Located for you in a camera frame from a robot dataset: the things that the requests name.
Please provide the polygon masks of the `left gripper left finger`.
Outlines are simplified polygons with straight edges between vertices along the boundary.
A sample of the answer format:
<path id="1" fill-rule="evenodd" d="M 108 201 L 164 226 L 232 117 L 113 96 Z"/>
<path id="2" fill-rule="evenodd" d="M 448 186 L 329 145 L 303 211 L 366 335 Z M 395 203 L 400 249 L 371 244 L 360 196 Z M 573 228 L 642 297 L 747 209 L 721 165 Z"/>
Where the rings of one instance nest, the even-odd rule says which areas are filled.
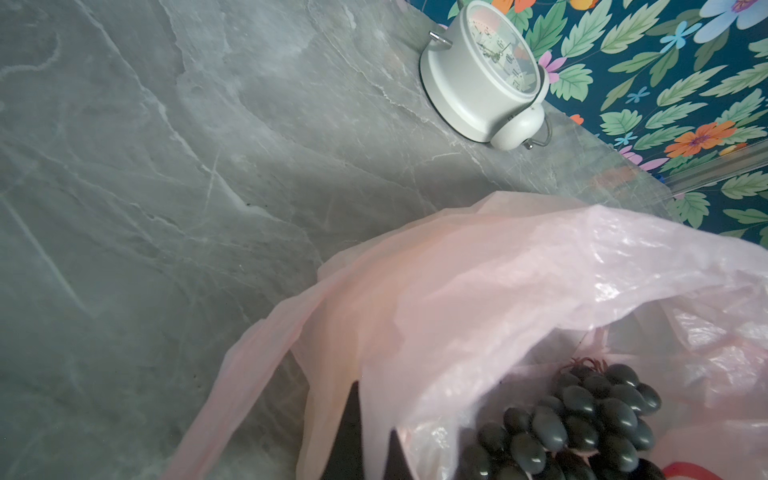
<path id="1" fill-rule="evenodd" d="M 354 382 L 321 479 L 363 480 L 364 477 L 359 383 Z"/>

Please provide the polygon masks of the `pink plastic bag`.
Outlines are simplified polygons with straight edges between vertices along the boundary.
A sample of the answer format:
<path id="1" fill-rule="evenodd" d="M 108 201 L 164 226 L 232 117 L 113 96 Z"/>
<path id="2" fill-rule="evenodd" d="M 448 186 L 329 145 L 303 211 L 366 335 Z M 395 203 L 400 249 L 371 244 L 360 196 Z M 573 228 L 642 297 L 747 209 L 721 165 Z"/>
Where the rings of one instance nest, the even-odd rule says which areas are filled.
<path id="1" fill-rule="evenodd" d="M 369 478 L 392 433 L 414 475 L 449 478 L 491 392 L 529 400 L 576 357 L 657 389 L 650 457 L 673 478 L 767 475 L 767 252 L 658 217 L 497 192 L 338 253 L 230 348 L 166 478 L 206 476 L 286 354 L 309 384 L 299 479 L 352 386 Z"/>

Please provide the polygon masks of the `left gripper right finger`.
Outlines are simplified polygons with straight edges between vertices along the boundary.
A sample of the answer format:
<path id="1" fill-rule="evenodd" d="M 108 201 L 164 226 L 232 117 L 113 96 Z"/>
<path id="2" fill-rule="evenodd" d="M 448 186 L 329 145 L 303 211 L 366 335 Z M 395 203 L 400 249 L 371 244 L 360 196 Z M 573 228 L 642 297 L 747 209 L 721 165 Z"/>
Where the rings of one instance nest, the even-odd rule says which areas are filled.
<path id="1" fill-rule="evenodd" d="M 383 474 L 384 480 L 413 480 L 408 461 L 396 430 L 389 435 L 388 453 Z"/>

